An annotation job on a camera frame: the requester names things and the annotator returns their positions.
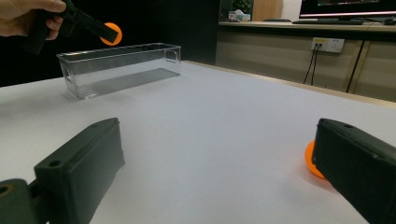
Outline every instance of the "transparent container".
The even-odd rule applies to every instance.
[[[78,99],[180,75],[180,46],[164,43],[56,55],[67,89]]]

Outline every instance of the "wooden cabinet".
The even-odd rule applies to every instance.
[[[313,54],[314,36],[345,39],[342,52]],[[307,76],[305,84],[312,79],[313,86],[333,91],[396,102],[395,60],[396,27],[379,22],[320,26],[251,21],[219,26],[216,66],[297,83]]]
[[[254,0],[253,21],[263,21],[268,18],[281,18],[282,0]]]

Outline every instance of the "monitor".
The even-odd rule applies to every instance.
[[[300,19],[392,17],[396,0],[303,0]]]

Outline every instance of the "dark wall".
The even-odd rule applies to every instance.
[[[233,11],[233,0],[221,0],[220,3],[220,20],[228,21],[228,13]]]
[[[181,46],[181,59],[214,64],[220,0],[74,0],[75,7],[122,30],[117,45],[163,42]],[[56,54],[109,46],[82,29],[78,37],[47,41],[38,56],[22,49],[25,37],[0,37],[0,86],[62,77]]]

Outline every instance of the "tabletop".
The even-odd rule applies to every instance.
[[[33,181],[51,152],[118,118],[126,164],[92,224],[367,223],[304,163],[320,118],[396,146],[396,106],[362,99],[190,62],[179,77],[88,100],[63,78],[5,87],[0,179]]]
[[[365,22],[362,25],[292,24],[291,22],[246,21],[219,22],[220,31],[266,35],[326,36],[349,40],[372,40],[394,42],[396,26],[380,22]]]

